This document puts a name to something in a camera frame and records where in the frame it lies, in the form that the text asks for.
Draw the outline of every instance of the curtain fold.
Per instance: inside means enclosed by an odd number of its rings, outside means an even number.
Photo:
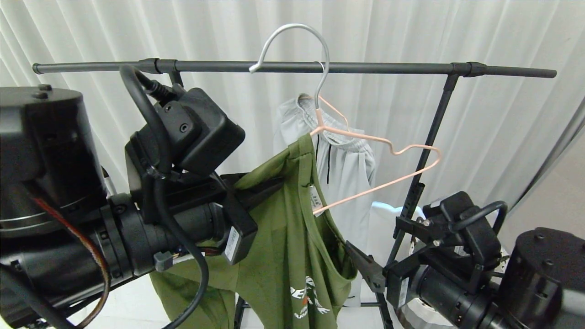
[[[422,203],[458,190],[477,204],[516,202],[570,138],[585,96],[585,3],[580,1],[2,1],[0,85],[50,83],[84,94],[98,157],[127,190],[124,144],[144,120],[113,73],[37,76],[31,64],[77,61],[257,60],[285,23],[321,31],[332,61],[448,63],[551,68],[554,79],[460,78],[435,145],[444,160],[425,173]],[[313,35],[286,31],[266,60],[323,60]],[[182,73],[246,130],[244,144],[218,169],[251,170],[272,154],[273,111],[317,74]],[[153,76],[169,84],[165,76]],[[424,143],[444,76],[331,74],[322,96],[350,123],[393,141]],[[390,156],[372,144],[376,182],[412,172],[419,151]],[[404,201],[409,182],[376,199]]]

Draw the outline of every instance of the silver metal hook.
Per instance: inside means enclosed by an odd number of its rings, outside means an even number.
[[[270,37],[268,38],[268,40],[266,40],[264,47],[262,48],[262,52],[260,53],[260,59],[258,59],[258,62],[252,66],[250,66],[249,71],[250,73],[254,73],[256,72],[264,63],[264,57],[266,56],[266,52],[268,51],[268,48],[270,47],[270,44],[272,43],[272,40],[274,40],[274,38],[279,35],[281,32],[285,31],[285,30],[289,30],[289,29],[304,29],[307,30],[309,32],[311,32],[313,35],[315,35],[319,41],[321,42],[321,45],[323,45],[323,50],[325,51],[325,67],[323,68],[323,76],[321,77],[321,81],[319,82],[319,84],[317,85],[317,89],[315,90],[315,109],[320,108],[319,107],[319,92],[321,91],[321,87],[323,87],[323,83],[325,83],[325,79],[327,78],[327,74],[329,73],[329,47],[327,46],[327,42],[325,42],[325,38],[323,38],[323,36],[317,32],[317,30],[315,30],[314,28],[305,25],[305,24],[300,24],[300,23],[293,23],[293,24],[286,24],[286,25],[282,25],[281,27],[279,27],[278,29],[276,29],[276,31],[274,31],[272,33],[272,35],[270,35]]]

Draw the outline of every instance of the white object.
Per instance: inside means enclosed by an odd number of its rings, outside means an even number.
[[[344,124],[323,113],[327,125],[344,129]],[[278,153],[300,136],[310,133],[316,127],[315,104],[301,94],[277,110],[274,152]],[[325,202],[341,200],[356,193],[369,190],[373,185],[376,168],[373,152],[363,139],[348,138],[333,133],[312,137],[315,146],[317,172]],[[331,215],[344,239],[365,250],[369,211],[373,195],[360,197],[331,208]],[[346,306],[361,303],[360,277],[352,284]]]

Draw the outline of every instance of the green pants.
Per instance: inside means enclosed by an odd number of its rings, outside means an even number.
[[[357,272],[329,211],[312,214],[312,201],[324,198],[309,135],[245,175],[236,188],[274,176],[285,178],[284,187],[250,212],[258,233],[248,256],[234,266],[222,256],[206,258],[208,291],[181,328],[233,328],[234,292],[266,328],[337,328]],[[186,261],[150,277],[165,311],[175,318],[195,295],[200,275],[197,263]]]

